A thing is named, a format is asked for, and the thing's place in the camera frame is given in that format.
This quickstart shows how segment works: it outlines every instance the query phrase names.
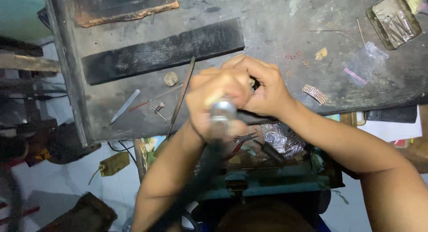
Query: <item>rock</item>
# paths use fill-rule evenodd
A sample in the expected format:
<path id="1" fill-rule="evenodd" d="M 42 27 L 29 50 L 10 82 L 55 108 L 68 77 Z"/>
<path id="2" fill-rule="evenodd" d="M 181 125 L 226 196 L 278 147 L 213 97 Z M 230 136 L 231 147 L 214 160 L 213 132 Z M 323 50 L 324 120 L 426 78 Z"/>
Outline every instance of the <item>rock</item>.
<path id="1" fill-rule="evenodd" d="M 179 77 L 177 76 L 177 74 L 175 74 L 175 72 L 170 71 L 165 75 L 163 81 L 167 86 L 174 86 L 175 84 L 177 84 L 177 82 L 179 82 Z"/>

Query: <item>black wooden block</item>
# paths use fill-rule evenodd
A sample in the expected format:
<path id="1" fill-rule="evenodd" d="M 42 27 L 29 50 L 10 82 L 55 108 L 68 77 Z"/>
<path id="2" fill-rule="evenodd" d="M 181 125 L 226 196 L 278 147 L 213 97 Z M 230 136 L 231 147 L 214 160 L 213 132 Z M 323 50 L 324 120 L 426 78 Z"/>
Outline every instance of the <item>black wooden block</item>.
<path id="1" fill-rule="evenodd" d="M 86 82 L 101 84 L 125 77 L 243 50 L 239 18 L 218 22 L 158 41 L 105 51 L 82 58 Z"/>

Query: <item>pliers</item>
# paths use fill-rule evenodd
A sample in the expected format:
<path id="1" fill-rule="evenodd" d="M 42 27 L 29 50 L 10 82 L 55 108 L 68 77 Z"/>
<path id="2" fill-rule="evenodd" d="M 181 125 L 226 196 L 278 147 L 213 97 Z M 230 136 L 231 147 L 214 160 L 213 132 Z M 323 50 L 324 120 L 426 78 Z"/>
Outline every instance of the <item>pliers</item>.
<path id="1" fill-rule="evenodd" d="M 228 156 L 227 160 L 229 160 L 229 159 L 233 158 L 233 156 L 235 156 L 235 155 L 236 155 L 236 153 L 238 153 L 239 149 L 241 149 L 241 147 L 242 147 L 242 145 L 243 145 L 243 143 L 244 143 L 244 142 L 250 141 L 250 140 L 252 140 L 252 139 L 254 139 L 254 138 L 258 137 L 258 135 L 257 135 L 257 136 L 253 136 L 253 135 L 254 135 L 254 134 L 256 134 L 256 133 L 257 133 L 257 132 L 250 133 L 250 134 L 247 134 L 247 135 L 245 135 L 245 136 L 236 136 L 236 138 L 237 138 L 237 139 L 241 139 L 241 141 L 240 141 L 240 142 L 236 145 L 236 147 L 233 149 L 232 153 Z"/>

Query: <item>workbench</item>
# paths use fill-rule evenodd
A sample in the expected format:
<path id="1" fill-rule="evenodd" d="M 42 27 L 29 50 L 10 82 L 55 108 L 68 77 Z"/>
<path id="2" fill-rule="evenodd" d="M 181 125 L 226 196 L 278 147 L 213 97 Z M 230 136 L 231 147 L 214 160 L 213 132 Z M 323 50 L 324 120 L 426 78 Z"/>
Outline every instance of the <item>workbench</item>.
<path id="1" fill-rule="evenodd" d="M 164 121 L 144 105 L 108 123 L 135 89 L 141 93 L 134 106 L 168 89 L 163 78 L 174 71 L 183 82 L 188 65 L 155 71 L 113 82 L 90 86 L 85 81 L 81 58 L 147 41 L 159 40 L 212 23 L 240 18 L 245 49 L 196 62 L 193 74 L 209 67 L 220 67 L 227 59 L 242 53 L 277 64 L 289 92 L 318 114 L 402 106 L 428 101 L 428 35 L 403 47 L 387 51 L 366 16 L 366 10 L 380 0 L 178 0 L 179 9 L 129 22 L 109 23 L 89 28 L 76 24 L 69 0 L 46 0 L 47 10 L 61 71 L 66 81 L 74 119 L 84 145 L 94 142 L 140 138 L 166 134 L 170 121 Z M 343 75 L 346 62 L 363 47 L 356 18 L 365 41 L 373 42 L 389 55 L 386 64 L 363 88 Z M 417 14 L 422 30 L 428 29 L 428 16 Z M 341 30 L 310 32 L 309 30 Z M 315 60 L 315 53 L 326 47 L 328 55 Z M 287 54 L 302 52 L 297 59 Z M 329 102 L 319 105 L 302 93 L 305 84 L 317 87 Z M 153 101 L 165 102 L 161 113 L 169 120 L 179 98 L 179 90 Z M 185 122 L 188 110 L 181 107 L 173 132 Z M 268 120 L 248 113 L 238 118 L 248 123 Z"/>

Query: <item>jewelry piece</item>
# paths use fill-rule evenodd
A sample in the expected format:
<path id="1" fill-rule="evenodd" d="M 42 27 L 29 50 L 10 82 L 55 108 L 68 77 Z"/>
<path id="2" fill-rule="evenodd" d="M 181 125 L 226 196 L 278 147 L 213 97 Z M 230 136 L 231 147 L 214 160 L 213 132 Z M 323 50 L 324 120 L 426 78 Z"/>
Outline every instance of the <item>jewelry piece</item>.
<path id="1" fill-rule="evenodd" d="M 315 100 L 317 100 L 317 102 L 320 103 L 320 105 L 328 102 L 327 96 L 311 85 L 306 84 L 305 86 L 303 86 L 302 92 L 313 97 Z"/>

